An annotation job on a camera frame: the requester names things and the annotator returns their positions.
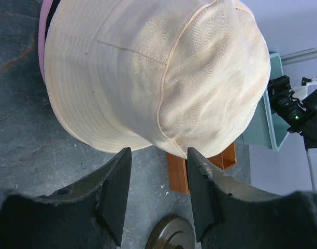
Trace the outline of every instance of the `cream bucket hat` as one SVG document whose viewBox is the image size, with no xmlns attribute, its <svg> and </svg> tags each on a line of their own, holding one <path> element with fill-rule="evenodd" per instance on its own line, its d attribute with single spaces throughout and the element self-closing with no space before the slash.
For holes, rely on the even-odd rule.
<svg viewBox="0 0 317 249">
<path fill-rule="evenodd" d="M 210 157 L 248 126 L 270 59 L 239 0 L 61 0 L 44 69 L 52 108 L 80 141 Z"/>
</svg>

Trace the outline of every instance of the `pink fabric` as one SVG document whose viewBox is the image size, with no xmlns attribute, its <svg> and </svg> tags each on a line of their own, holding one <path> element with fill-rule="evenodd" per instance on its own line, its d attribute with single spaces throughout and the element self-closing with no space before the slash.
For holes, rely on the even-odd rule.
<svg viewBox="0 0 317 249">
<path fill-rule="evenodd" d="M 42 2 L 40 19 L 39 19 L 39 39 L 38 39 L 38 49 L 39 49 L 39 65 L 41 75 L 45 81 L 45 68 L 44 68 L 44 58 L 45 58 L 45 32 L 46 32 L 46 22 L 47 17 L 51 8 L 53 0 L 44 0 Z"/>
</svg>

